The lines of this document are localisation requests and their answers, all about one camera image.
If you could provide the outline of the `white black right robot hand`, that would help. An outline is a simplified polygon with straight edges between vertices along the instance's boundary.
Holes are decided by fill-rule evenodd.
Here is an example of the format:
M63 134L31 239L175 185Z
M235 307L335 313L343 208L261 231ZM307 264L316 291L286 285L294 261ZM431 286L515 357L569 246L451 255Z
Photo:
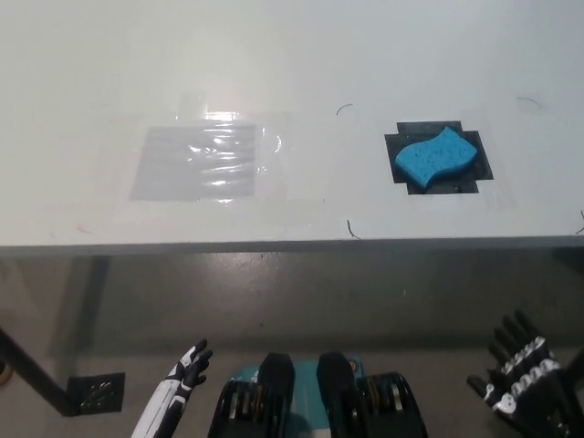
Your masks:
M470 375L468 386L500 418L519 425L552 402L560 366L543 333L521 310L505 316L487 350L495 366L486 378Z

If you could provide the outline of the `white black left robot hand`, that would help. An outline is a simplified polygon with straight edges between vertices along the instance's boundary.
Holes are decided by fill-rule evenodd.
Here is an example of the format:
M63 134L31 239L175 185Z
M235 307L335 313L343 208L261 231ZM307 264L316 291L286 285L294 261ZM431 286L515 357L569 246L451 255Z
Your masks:
M172 437L193 389L206 380L212 356L206 339L190 347L159 382L130 437Z

